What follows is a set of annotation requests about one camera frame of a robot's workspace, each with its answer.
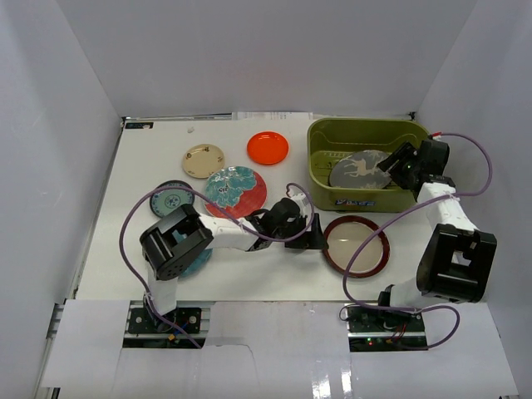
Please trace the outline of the red rimmed beige plate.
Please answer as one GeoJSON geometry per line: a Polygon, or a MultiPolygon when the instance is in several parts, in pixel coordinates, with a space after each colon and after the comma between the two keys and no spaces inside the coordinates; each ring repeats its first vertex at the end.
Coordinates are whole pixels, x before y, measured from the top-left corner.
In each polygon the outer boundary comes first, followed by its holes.
{"type": "MultiPolygon", "coordinates": [[[[336,218],[324,230],[328,248],[323,250],[327,265],[344,274],[356,250],[379,226],[366,218],[346,215],[336,218]]],[[[390,243],[384,233],[373,238],[356,257],[349,278],[370,278],[379,274],[390,259],[390,243]]]]}

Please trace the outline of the grey reindeer plate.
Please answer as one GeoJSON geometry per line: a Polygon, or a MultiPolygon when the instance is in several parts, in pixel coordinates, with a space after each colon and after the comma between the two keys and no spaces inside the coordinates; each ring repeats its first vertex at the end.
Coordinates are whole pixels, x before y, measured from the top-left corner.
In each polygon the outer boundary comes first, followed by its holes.
{"type": "Polygon", "coordinates": [[[392,178],[378,164],[388,157],[380,150],[363,150],[352,153],[333,166],[328,183],[332,187],[356,190],[381,190],[392,178]]]}

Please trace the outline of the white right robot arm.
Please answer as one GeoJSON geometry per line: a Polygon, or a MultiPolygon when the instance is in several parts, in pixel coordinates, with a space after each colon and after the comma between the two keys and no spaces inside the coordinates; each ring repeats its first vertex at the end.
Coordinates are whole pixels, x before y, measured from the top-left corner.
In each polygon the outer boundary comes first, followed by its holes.
{"type": "Polygon", "coordinates": [[[478,303],[485,294],[497,240],[461,208],[454,181],[444,175],[449,154],[447,143],[426,139],[419,147],[403,143],[378,164],[393,183],[414,194],[433,228],[416,276],[379,294],[375,319],[385,331],[405,322],[403,308],[478,303]]]}

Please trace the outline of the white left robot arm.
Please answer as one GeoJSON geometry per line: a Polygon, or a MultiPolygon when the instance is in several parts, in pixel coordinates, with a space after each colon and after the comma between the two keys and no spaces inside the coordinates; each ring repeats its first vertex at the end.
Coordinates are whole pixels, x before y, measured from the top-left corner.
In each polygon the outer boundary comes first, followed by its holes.
{"type": "Polygon", "coordinates": [[[272,209],[259,209],[236,220],[200,214],[189,204],[179,207],[140,236],[143,256],[150,265],[147,322],[159,332],[174,326],[178,278],[203,252],[256,252],[273,242],[296,250],[328,248],[319,215],[303,195],[283,198],[272,209]]]}

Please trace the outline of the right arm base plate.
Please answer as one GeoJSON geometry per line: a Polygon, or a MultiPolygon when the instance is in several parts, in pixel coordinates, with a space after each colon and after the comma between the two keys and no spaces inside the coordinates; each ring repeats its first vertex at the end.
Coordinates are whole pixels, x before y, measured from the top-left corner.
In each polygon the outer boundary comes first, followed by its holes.
{"type": "Polygon", "coordinates": [[[346,323],[351,353],[426,350],[426,329],[421,315],[347,304],[338,316],[346,323]]]}

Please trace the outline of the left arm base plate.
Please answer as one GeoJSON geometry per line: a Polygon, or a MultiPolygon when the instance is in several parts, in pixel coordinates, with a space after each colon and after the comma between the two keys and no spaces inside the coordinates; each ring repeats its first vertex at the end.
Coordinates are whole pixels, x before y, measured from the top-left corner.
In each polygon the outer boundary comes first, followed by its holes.
{"type": "MultiPolygon", "coordinates": [[[[199,333],[201,308],[178,308],[164,318],[180,326],[188,334],[199,333]]],[[[127,327],[129,334],[180,333],[176,328],[163,323],[150,313],[148,308],[132,308],[127,327]]]]}

